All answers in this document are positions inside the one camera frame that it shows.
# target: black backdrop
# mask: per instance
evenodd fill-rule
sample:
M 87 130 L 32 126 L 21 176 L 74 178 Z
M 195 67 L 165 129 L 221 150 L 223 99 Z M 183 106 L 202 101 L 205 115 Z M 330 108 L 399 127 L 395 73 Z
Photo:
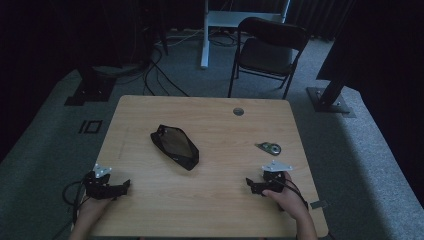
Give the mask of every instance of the black backdrop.
M 423 205 L 424 2 L 357 0 L 317 78 L 361 93 Z

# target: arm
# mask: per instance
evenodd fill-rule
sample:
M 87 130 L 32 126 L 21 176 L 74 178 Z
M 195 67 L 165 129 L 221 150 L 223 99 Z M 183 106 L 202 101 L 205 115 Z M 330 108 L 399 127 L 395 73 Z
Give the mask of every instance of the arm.
M 106 206 L 112 199 L 87 199 L 79 209 L 77 221 L 72 229 L 69 240 L 83 240 L 88 237 L 91 228 L 103 215 Z
M 284 174 L 286 179 L 291 180 L 287 172 Z M 294 187 L 289 181 L 287 181 L 287 184 Z M 318 239 L 312 217 L 296 193 L 288 188 L 284 188 L 281 193 L 264 190 L 263 194 L 276 201 L 290 217 L 296 220 L 297 238 L 299 240 Z

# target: stand base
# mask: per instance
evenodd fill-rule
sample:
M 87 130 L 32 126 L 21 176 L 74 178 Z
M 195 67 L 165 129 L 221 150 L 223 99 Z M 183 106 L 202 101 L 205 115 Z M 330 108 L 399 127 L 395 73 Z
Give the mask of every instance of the stand base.
M 352 108 L 348 107 L 341 95 L 339 95 L 332 105 L 323 105 L 320 103 L 320 98 L 325 88 L 308 87 L 306 88 L 309 98 L 316 112 L 341 113 L 346 118 L 356 118 Z
M 85 92 L 83 82 L 80 83 L 74 96 L 68 97 L 65 106 L 83 106 L 85 102 L 107 102 L 115 86 L 116 79 L 102 79 L 96 92 Z

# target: wooden table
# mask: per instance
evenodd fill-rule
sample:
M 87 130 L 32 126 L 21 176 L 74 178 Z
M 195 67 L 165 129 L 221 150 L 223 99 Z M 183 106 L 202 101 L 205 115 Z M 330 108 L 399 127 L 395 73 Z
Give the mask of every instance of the wooden table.
M 244 114 L 236 116 L 234 108 Z M 150 133 L 160 124 L 185 131 L 200 151 L 187 171 L 163 154 Z M 272 156 L 255 143 L 282 147 Z M 308 202 L 316 188 L 287 101 L 123 96 L 97 162 L 113 168 L 111 185 L 131 179 L 128 195 L 113 202 L 95 236 L 284 237 L 296 226 L 271 199 L 254 195 L 245 178 L 262 182 L 273 159 L 290 172 Z M 319 236 L 328 233 L 322 209 L 310 210 Z

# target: human hand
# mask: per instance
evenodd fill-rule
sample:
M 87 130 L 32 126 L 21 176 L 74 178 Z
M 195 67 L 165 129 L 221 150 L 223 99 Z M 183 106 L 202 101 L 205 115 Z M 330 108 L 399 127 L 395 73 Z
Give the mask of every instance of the human hand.
M 291 182 L 290 174 L 284 172 L 284 176 L 289 180 L 286 181 L 286 184 L 296 189 L 297 187 Z M 281 193 L 264 190 L 262 194 L 276 201 L 295 220 L 309 216 L 308 209 L 305 207 L 302 199 L 287 187 L 284 187 Z
M 85 197 L 81 205 L 78 218 L 75 223 L 69 240 L 82 240 L 85 239 L 90 232 L 90 229 L 103 215 L 107 205 L 111 202 L 110 199 L 97 200 L 94 198 Z

